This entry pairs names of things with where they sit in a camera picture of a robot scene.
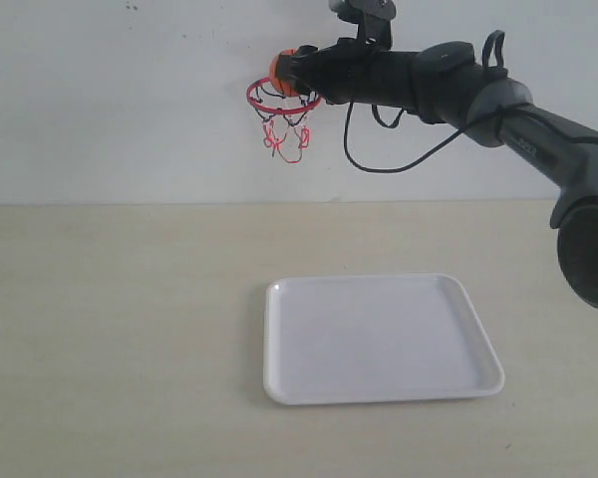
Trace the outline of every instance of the beige table surface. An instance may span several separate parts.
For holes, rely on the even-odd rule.
[[[598,312],[551,206],[0,207],[0,478],[598,477]],[[464,283],[502,394],[267,398],[270,282],[404,272]]]

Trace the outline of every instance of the white wall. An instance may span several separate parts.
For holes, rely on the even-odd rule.
[[[288,47],[354,28],[326,0],[0,0],[0,203],[172,203],[553,196],[501,148],[467,139],[410,173],[345,161],[345,109],[312,116],[299,166],[271,159],[244,88]],[[598,127],[598,0],[397,0],[395,48],[480,49],[507,31],[507,63],[536,102]],[[448,133],[408,118],[354,121],[359,159],[404,163]]]

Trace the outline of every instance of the white plastic tray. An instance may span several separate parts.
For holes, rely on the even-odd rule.
[[[264,385],[288,405],[472,398],[504,373],[463,286],[440,274],[268,289]]]

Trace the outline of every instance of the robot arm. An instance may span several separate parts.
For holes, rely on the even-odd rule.
[[[392,0],[330,0],[356,38],[301,47],[280,58],[277,76],[330,104],[401,108],[428,124],[449,123],[486,147],[507,145],[561,188],[550,225],[574,291],[598,308],[598,131],[536,107],[504,66],[504,33],[489,36],[481,63],[473,45],[450,42],[393,52]],[[495,65],[490,64],[492,54]]]

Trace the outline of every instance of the basketball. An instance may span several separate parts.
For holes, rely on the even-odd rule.
[[[295,50],[284,50],[279,55],[294,55]],[[270,78],[270,84],[272,87],[281,95],[285,97],[298,97],[299,94],[295,92],[288,82],[282,82],[277,78],[277,62],[279,61],[279,55],[277,55],[270,64],[270,71],[268,76]]]

